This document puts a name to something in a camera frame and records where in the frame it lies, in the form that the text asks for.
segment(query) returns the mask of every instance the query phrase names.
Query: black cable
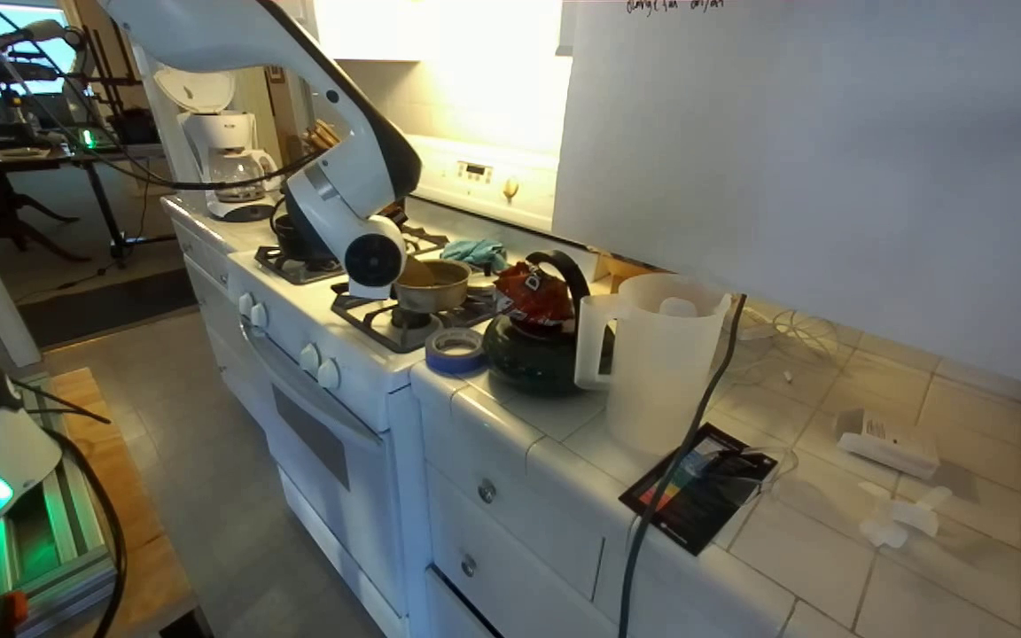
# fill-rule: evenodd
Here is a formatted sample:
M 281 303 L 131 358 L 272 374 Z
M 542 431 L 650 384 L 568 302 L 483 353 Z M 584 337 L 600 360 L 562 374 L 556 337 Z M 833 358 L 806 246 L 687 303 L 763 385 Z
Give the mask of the black cable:
M 313 163 L 314 155 L 309 160 L 298 160 L 298 163 L 282 163 L 281 171 L 270 171 L 270 175 L 259 175 L 259 176 L 243 176 L 243 181 L 159 181 L 159 176 L 149 176 L 149 175 L 138 175 L 138 171 L 124 171 L 116 168 L 114 160 L 95 160 L 124 176 L 133 176 L 143 184 L 159 184 L 159 186 L 177 186 L 177 192 L 230 192 L 230 186 L 249 186 L 249 184 L 262 184 L 262 181 L 272 181 L 272 176 L 282 176 L 282 175 L 294 175 L 302 171 L 305 163 Z
M 630 582 L 636 582 L 636 569 L 637 569 L 637 556 L 641 556 L 641 544 L 645 544 L 645 534 L 653 528 L 653 517 L 658 509 L 658 500 L 669 485 L 669 479 L 678 475 L 678 468 L 685 463 L 685 458 L 697 445 L 697 429 L 700 429 L 700 416 L 709 412 L 709 400 L 724 378 L 724 372 L 730 370 L 730 358 L 732 358 L 732 345 L 738 345 L 738 324 L 744 316 L 744 303 L 749 303 L 749 295 L 741 295 L 732 302 L 732 316 L 730 316 L 730 332 L 725 332 L 725 347 L 724 347 L 724 358 L 719 358 L 719 370 L 713 372 L 709 385 L 700 389 L 697 403 L 695 403 L 695 416 L 690 416 L 690 426 L 680 438 L 680 445 L 672 449 L 665 470 L 656 479 L 656 489 L 653 489 L 653 500 L 650 505 L 637 513 L 637 528 L 630 534 L 630 544 L 627 544 L 627 556 L 623 556 L 623 582 L 619 582 L 619 620 L 617 620 L 617 638 L 627 638 L 627 620 L 630 620 Z
M 28 389 L 28 393 L 34 393 L 34 397 L 43 397 L 43 400 L 53 400 L 53 403 L 68 406 L 69 416 L 84 416 L 84 417 L 91 417 L 91 423 L 110 426 L 107 416 L 95 416 L 95 412 L 88 412 L 88 406 L 82 406 L 82 403 L 73 403 L 73 400 L 62 400 L 62 397 L 58 397 L 58 393 L 48 393 L 47 385 L 30 385 L 30 384 L 25 384 L 25 378 L 10 378 L 10 384 L 22 385 L 22 389 Z
M 69 403 L 69 400 L 53 397 L 48 389 L 34 389 L 34 397 L 40 397 L 40 412 L 43 412 L 43 400 Z M 124 599 L 124 582 L 129 582 L 129 543 L 124 543 L 124 528 L 119 528 L 119 517 L 116 517 L 116 505 L 114 505 L 114 500 L 110 500 L 107 485 L 103 485 L 98 475 L 91 470 L 91 463 L 88 463 L 88 458 L 82 453 L 82 445 L 78 445 L 69 435 L 58 431 L 58 429 L 43 429 L 43 431 L 47 431 L 48 438 L 58 438 L 58 445 L 82 468 L 82 475 L 88 479 L 88 485 L 91 485 L 91 491 L 95 491 L 95 500 L 98 500 L 98 505 L 103 505 L 103 513 L 107 513 L 110 534 L 114 534 L 116 582 L 114 582 L 110 604 L 107 604 L 107 608 L 103 608 L 103 618 L 98 618 L 98 624 L 95 624 L 95 630 L 91 630 L 95 638 L 107 638 L 110 626 L 114 626 L 114 620 L 116 620 L 116 608 L 119 608 L 119 599 Z

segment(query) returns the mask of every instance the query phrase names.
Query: white wall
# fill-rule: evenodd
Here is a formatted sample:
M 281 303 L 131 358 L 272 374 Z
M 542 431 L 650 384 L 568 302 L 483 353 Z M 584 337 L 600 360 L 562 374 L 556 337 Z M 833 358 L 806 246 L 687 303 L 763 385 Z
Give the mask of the white wall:
M 1021 5 L 581 5 L 556 231 L 1021 378 Z
M 419 64 L 342 72 L 407 133 L 556 152 L 572 75 L 556 14 L 556 0 L 428 0 Z

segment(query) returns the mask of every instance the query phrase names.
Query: oven door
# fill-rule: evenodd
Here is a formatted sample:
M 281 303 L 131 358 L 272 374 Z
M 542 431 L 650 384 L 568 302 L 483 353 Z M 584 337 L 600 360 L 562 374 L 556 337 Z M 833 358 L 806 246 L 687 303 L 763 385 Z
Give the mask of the oven door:
M 262 416 L 264 445 L 314 522 L 355 560 L 328 565 L 355 589 L 365 578 L 404 612 L 399 596 L 399 517 L 398 517 L 398 463 L 390 431 L 370 429 L 332 393 L 314 385 L 270 337 L 253 337 L 256 360 L 270 378 Z

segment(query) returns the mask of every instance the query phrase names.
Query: cabinet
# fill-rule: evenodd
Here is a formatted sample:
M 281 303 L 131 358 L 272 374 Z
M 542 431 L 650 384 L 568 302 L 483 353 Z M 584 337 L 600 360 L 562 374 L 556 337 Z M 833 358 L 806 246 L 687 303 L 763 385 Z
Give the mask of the cabinet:
M 562 505 L 575 500 L 554 483 L 554 458 L 532 458 L 535 431 L 438 397 L 422 400 L 422 435 L 431 568 L 464 599 L 437 596 L 437 635 L 612 635 L 592 605 L 606 524 Z
M 428 35 L 425 0 L 313 0 L 313 21 L 324 51 L 337 61 L 425 58 L 425 35 Z

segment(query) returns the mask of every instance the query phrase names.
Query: plastic container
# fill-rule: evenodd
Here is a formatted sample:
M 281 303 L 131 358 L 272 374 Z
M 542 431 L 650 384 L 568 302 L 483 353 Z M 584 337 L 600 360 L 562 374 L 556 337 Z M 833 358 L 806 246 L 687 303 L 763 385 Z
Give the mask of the plastic container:
M 713 374 L 724 320 L 724 290 L 665 274 L 581 302 L 575 384 L 611 389 L 606 429 L 619 445 L 656 462 L 685 438 Z

